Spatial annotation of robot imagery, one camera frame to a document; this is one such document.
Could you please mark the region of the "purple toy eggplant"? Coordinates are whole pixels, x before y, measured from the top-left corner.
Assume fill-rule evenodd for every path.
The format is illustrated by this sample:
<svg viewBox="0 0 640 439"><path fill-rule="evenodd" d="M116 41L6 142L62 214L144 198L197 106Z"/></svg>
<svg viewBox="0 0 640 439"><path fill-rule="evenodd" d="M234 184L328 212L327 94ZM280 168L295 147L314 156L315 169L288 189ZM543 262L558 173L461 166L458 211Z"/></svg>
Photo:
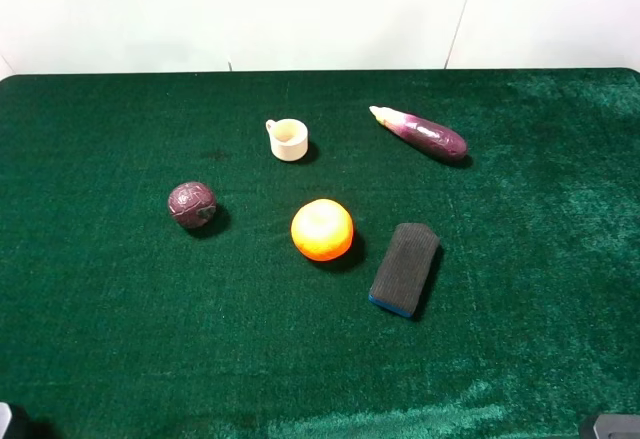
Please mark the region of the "purple toy eggplant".
<svg viewBox="0 0 640 439"><path fill-rule="evenodd" d="M448 127L389 107L370 106L369 111L381 126L426 154L459 161L468 153L466 141Z"/></svg>

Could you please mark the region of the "dark object bottom right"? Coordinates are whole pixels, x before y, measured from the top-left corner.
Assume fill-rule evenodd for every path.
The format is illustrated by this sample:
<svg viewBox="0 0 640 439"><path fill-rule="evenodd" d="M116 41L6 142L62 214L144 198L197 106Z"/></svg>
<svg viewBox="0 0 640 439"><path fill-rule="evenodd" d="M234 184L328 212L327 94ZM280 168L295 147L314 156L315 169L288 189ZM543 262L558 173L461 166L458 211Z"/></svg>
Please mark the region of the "dark object bottom right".
<svg viewBox="0 0 640 439"><path fill-rule="evenodd" d="M579 427L581 439L639 439L640 416L600 414L588 417Z"/></svg>

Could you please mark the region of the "orange fruit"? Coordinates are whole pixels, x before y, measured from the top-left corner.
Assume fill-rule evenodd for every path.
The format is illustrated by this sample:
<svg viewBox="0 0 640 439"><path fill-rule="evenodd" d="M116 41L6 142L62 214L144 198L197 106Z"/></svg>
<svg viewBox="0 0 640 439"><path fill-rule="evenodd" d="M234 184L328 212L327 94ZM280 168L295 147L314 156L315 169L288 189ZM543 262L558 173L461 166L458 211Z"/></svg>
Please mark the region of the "orange fruit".
<svg viewBox="0 0 640 439"><path fill-rule="evenodd" d="M290 233L301 254L313 261L327 262L349 250L354 237L354 222L338 202L317 199L296 212Z"/></svg>

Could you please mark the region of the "small cream cup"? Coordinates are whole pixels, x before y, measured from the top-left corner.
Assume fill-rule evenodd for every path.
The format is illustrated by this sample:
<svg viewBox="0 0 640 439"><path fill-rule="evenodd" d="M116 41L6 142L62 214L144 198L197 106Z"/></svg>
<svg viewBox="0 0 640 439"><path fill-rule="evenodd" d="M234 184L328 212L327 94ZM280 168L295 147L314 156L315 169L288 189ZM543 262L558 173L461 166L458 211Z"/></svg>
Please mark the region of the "small cream cup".
<svg viewBox="0 0 640 439"><path fill-rule="evenodd" d="M279 160L295 162L302 159L308 151L308 128L292 118L269 119L265 124L269 135L271 153Z"/></svg>

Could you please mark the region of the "black blue board eraser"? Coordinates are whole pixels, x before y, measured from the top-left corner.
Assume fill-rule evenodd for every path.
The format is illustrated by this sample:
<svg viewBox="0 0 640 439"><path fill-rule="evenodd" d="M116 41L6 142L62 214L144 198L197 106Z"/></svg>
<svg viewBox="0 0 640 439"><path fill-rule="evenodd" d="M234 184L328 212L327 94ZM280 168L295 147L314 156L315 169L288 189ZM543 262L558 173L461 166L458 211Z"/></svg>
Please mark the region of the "black blue board eraser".
<svg viewBox="0 0 640 439"><path fill-rule="evenodd" d="M399 316L413 317L441 253L441 240L427 224L398 224L369 289L369 301Z"/></svg>

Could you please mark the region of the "dark red ball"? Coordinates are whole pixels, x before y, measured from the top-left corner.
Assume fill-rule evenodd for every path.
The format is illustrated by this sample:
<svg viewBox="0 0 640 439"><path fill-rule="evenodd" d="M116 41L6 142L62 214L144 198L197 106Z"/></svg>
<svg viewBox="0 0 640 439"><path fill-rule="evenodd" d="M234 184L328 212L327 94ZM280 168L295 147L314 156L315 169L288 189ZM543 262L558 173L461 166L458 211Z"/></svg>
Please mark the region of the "dark red ball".
<svg viewBox="0 0 640 439"><path fill-rule="evenodd" d="M196 229L207 224L217 211L214 192L197 181L185 182L169 194L167 207L171 217L185 229Z"/></svg>

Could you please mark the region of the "green velvet table cloth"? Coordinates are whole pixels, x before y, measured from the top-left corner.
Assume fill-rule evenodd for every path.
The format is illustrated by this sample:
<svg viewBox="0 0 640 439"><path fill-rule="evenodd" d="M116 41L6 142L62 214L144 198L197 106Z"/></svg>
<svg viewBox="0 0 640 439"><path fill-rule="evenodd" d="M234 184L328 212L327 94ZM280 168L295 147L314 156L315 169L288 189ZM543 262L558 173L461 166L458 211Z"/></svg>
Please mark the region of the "green velvet table cloth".
<svg viewBox="0 0 640 439"><path fill-rule="evenodd" d="M570 438L639 410L627 68L15 75L28 438Z"/></svg>

